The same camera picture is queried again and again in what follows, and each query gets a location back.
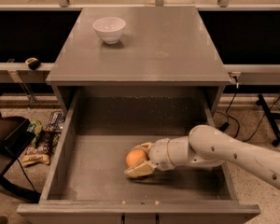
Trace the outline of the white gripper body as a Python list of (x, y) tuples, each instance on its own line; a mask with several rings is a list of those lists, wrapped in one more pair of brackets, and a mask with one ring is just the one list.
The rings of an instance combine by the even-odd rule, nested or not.
[(155, 168), (160, 171), (168, 171), (175, 168), (169, 158), (168, 144), (168, 138), (157, 140), (152, 144), (148, 153), (149, 159)]

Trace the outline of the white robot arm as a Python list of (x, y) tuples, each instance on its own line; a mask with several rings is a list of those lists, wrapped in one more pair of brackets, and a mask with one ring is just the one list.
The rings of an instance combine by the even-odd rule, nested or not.
[(280, 152), (241, 142), (209, 125), (195, 126), (183, 137), (140, 144), (128, 155), (136, 151), (142, 156), (127, 163), (125, 174), (129, 178), (178, 166), (217, 167), (228, 161), (280, 189)]

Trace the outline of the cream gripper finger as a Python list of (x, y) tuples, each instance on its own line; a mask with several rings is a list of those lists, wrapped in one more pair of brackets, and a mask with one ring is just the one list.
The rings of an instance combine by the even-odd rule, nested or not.
[(129, 178), (138, 178), (142, 176), (151, 175), (154, 173), (156, 167), (151, 161), (143, 161), (142, 163), (128, 168), (124, 171)]
[(146, 152), (149, 152), (151, 147), (152, 147), (152, 145), (153, 145), (152, 142), (145, 142), (143, 144), (135, 146), (134, 149), (141, 149), (141, 150), (144, 150)]

